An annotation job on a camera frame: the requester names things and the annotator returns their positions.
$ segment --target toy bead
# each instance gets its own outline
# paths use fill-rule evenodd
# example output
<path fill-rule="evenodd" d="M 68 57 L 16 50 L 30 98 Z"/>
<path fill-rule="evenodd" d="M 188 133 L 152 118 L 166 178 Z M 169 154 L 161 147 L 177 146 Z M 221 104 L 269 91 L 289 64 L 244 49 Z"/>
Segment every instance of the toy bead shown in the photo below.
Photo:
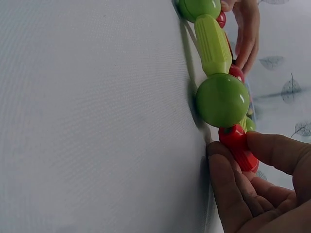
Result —
<path fill-rule="evenodd" d="M 247 128 L 247 131 L 255 131 L 256 130 L 255 123 L 249 117 L 246 118 L 246 128 Z"/>
<path fill-rule="evenodd" d="M 214 74 L 206 79 L 196 93 L 196 107 L 209 125 L 229 128 L 246 115 L 249 96 L 246 87 L 229 74 Z"/>
<path fill-rule="evenodd" d="M 248 111 L 247 111 L 247 115 L 250 116 L 250 115 L 252 115 L 252 114 L 253 114 L 253 109 L 252 109 L 252 108 L 249 108 Z"/>
<path fill-rule="evenodd" d="M 225 13 L 223 11 L 220 12 L 220 14 L 218 15 L 216 21 L 218 22 L 218 24 L 219 24 L 219 26 L 221 28 L 224 28 L 225 23 L 227 21 L 227 18 L 226 18 Z"/>
<path fill-rule="evenodd" d="M 242 171 L 257 171 L 259 161 L 249 150 L 246 142 L 246 133 L 240 125 L 227 129 L 220 128 L 218 136 L 219 141 L 229 148 Z"/>
<path fill-rule="evenodd" d="M 217 21 L 209 15 L 200 16 L 194 29 L 204 73 L 208 77 L 217 73 L 227 74 L 232 64 L 232 55 L 226 34 Z"/>
<path fill-rule="evenodd" d="M 220 13 L 220 0 L 179 0 L 178 8 L 181 15 L 194 23 L 201 15 L 210 15 L 216 19 Z"/>
<path fill-rule="evenodd" d="M 232 64 L 229 70 L 229 74 L 233 75 L 234 77 L 236 77 L 238 80 L 240 80 L 242 83 L 245 83 L 245 78 L 244 78 L 244 74 L 241 71 L 241 69 Z"/>

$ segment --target hand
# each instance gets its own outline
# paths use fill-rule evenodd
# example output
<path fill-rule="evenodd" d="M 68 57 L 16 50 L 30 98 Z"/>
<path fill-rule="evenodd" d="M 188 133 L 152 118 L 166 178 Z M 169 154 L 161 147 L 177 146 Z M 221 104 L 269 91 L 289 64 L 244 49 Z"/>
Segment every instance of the hand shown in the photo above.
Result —
<path fill-rule="evenodd" d="M 209 172 L 225 233 L 311 232 L 311 144 L 248 132 L 253 155 L 293 176 L 294 190 L 241 172 L 219 142 L 207 147 Z"/>
<path fill-rule="evenodd" d="M 251 69 L 259 48 L 260 15 L 257 0 L 223 0 L 222 10 L 233 11 L 237 21 L 238 39 L 236 65 L 246 75 Z"/>

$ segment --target leaf pattern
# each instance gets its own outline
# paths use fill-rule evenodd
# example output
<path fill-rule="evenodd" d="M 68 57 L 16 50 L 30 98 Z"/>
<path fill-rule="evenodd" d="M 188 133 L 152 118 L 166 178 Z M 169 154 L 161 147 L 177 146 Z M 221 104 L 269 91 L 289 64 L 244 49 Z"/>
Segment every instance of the leaf pattern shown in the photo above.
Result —
<path fill-rule="evenodd" d="M 293 133 L 292 137 L 298 134 L 303 137 L 311 136 L 311 121 L 302 121 L 295 125 L 295 133 Z"/>
<path fill-rule="evenodd" d="M 260 178 L 262 178 L 262 179 L 267 181 L 267 177 L 265 176 L 265 174 L 263 172 L 259 171 L 259 170 L 256 172 L 256 176 L 258 176 L 258 177 L 260 177 Z"/>
<path fill-rule="evenodd" d="M 298 93 L 301 92 L 301 87 L 298 82 L 294 79 L 293 74 L 291 73 L 292 78 L 286 82 L 282 88 L 281 96 L 285 103 L 292 104 L 295 101 L 295 97 Z"/>
<path fill-rule="evenodd" d="M 285 62 L 285 58 L 282 56 L 269 56 L 259 59 L 259 61 L 267 70 L 273 71 Z"/>
<path fill-rule="evenodd" d="M 289 2 L 289 0 L 262 0 L 262 1 L 273 5 L 281 5 Z"/>

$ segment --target green ball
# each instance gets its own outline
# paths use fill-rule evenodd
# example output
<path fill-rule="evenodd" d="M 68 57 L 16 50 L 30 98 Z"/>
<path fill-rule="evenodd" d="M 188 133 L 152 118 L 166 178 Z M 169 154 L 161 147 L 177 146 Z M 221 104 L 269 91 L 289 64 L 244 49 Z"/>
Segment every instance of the green ball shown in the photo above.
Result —
<path fill-rule="evenodd" d="M 201 15 L 211 15 L 214 19 L 220 14 L 220 0 L 179 0 L 178 8 L 182 16 L 194 23 Z"/>
<path fill-rule="evenodd" d="M 256 130 L 255 123 L 249 117 L 246 118 L 246 128 L 247 128 L 247 131 L 255 131 Z"/>
<path fill-rule="evenodd" d="M 213 74 L 196 93 L 196 107 L 209 125 L 229 128 L 239 123 L 247 113 L 249 96 L 241 81 L 230 74 Z"/>

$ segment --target red bead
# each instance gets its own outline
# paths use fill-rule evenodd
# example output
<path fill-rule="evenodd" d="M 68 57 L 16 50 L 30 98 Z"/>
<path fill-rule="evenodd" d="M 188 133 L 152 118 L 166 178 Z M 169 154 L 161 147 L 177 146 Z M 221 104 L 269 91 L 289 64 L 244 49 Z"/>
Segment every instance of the red bead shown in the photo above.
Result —
<path fill-rule="evenodd" d="M 238 66 L 232 64 L 229 70 L 229 74 L 239 79 L 242 83 L 245 83 L 244 74 Z"/>
<path fill-rule="evenodd" d="M 226 18 L 225 13 L 223 11 L 220 12 L 220 14 L 218 15 L 216 21 L 218 22 L 218 24 L 219 24 L 219 26 L 221 28 L 224 28 L 225 23 L 227 21 L 227 18 Z"/>
<path fill-rule="evenodd" d="M 218 130 L 219 141 L 229 148 L 242 171 L 256 172 L 259 160 L 253 156 L 246 142 L 246 133 L 240 125 Z"/>

